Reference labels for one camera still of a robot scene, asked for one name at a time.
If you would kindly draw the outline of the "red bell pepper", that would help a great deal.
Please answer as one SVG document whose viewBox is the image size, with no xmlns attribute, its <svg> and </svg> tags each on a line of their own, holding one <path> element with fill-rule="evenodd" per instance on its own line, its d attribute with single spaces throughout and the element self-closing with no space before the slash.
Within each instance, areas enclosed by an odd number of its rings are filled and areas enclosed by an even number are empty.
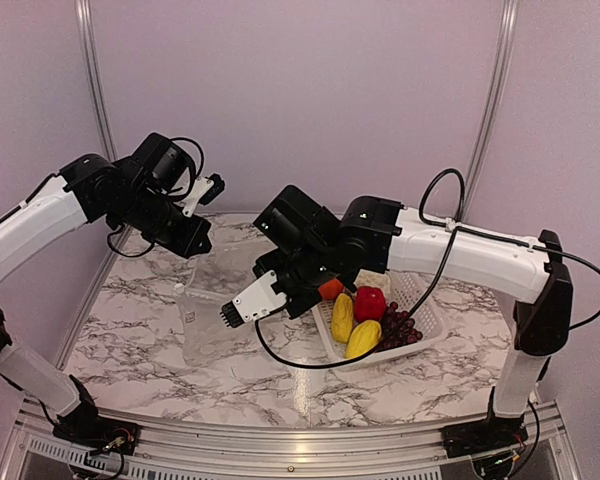
<svg viewBox="0 0 600 480">
<path fill-rule="evenodd" d="M 359 287 L 354 301 L 354 317 L 358 322 L 380 320 L 387 308 L 384 292 L 378 287 Z"/>
</svg>

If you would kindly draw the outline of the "white plastic basket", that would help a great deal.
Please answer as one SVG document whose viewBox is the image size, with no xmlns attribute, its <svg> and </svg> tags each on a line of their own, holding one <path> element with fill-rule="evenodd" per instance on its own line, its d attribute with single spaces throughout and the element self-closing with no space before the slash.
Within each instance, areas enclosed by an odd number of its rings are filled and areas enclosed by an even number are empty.
<svg viewBox="0 0 600 480">
<path fill-rule="evenodd" d="M 373 354 L 359 362 L 345 365 L 341 367 L 342 369 L 354 370 L 418 355 L 446 338 L 447 327 L 441 311 L 433 302 L 432 294 L 408 319 L 401 318 L 401 314 L 408 313 L 425 293 L 430 277 L 425 276 L 423 279 L 416 273 L 389 272 L 388 282 L 387 306 L 395 303 L 398 308 L 396 313 L 391 316 L 385 314 L 378 322 L 382 326 L 382 333 L 393 331 L 393 334 L 388 342 L 380 344 Z M 330 363 L 345 361 L 347 348 L 345 343 L 338 342 L 332 335 L 331 320 L 334 303 L 335 301 L 331 300 L 322 301 L 311 310 Z"/>
</svg>

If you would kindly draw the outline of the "clear dotted zip bag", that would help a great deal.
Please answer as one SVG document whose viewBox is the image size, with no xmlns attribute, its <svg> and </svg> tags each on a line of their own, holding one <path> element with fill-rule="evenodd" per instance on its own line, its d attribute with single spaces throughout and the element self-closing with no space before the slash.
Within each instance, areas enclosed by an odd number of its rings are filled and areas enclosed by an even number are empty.
<svg viewBox="0 0 600 480">
<path fill-rule="evenodd" d="M 229 351 L 236 333 L 225 324 L 221 308 L 255 280 L 252 268 L 256 259 L 271 249 L 266 240 L 220 244 L 197 258 L 187 281 L 173 285 L 187 365 L 202 366 Z"/>
</svg>

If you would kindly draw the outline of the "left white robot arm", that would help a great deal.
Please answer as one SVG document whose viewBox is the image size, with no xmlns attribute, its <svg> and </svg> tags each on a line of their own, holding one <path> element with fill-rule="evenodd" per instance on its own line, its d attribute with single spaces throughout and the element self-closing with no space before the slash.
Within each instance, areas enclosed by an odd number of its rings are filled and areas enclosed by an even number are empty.
<svg viewBox="0 0 600 480">
<path fill-rule="evenodd" d="M 0 283 L 60 237 L 105 219 L 113 233 L 125 227 L 189 259 L 211 249 L 210 223 L 196 215 L 225 188 L 202 174 L 183 138 L 150 134 L 135 152 L 109 161 L 84 155 L 50 174 L 24 201 L 0 218 Z M 85 389 L 34 351 L 15 343 L 0 309 L 0 375 L 51 408 L 86 445 L 105 438 L 106 423 Z"/>
</svg>

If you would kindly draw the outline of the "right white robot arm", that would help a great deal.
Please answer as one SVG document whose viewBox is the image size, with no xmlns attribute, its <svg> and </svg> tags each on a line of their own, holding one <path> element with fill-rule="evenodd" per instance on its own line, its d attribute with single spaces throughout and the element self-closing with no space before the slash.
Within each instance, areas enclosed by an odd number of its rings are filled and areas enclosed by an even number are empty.
<svg viewBox="0 0 600 480">
<path fill-rule="evenodd" d="M 417 272 L 448 277 L 504 293 L 514 300 L 513 345 L 496 384 L 492 413 L 475 438 L 495 448 L 514 431 L 547 359 L 561 350 L 571 322 L 574 287 L 559 238 L 505 235 L 462 223 L 464 206 L 450 218 L 424 208 L 361 196 L 340 217 L 294 185 L 286 186 L 254 224 L 275 246 L 254 266 L 242 294 L 243 319 L 284 310 L 296 317 L 320 300 L 319 288 L 337 278 L 351 286 L 362 270 Z"/>
</svg>

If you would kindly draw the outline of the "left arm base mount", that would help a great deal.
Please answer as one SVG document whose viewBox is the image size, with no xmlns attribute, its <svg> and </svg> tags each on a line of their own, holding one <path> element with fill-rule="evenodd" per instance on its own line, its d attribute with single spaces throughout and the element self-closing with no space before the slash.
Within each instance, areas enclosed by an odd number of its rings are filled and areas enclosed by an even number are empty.
<svg viewBox="0 0 600 480">
<path fill-rule="evenodd" d="M 79 404 L 66 415 L 57 414 L 52 434 L 56 438 L 90 447 L 94 455 L 118 450 L 123 455 L 135 451 L 140 427 L 136 423 L 100 415 L 86 387 L 72 375 Z"/>
</svg>

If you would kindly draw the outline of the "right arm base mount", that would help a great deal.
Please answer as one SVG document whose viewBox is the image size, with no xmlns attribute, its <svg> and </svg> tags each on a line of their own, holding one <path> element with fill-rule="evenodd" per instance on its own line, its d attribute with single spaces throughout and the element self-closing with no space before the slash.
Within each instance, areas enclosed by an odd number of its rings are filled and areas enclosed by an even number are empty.
<svg viewBox="0 0 600 480">
<path fill-rule="evenodd" d="M 492 411 L 481 420 L 445 426 L 441 434 L 449 458 L 503 449 L 528 439 L 523 415 L 501 418 Z"/>
</svg>

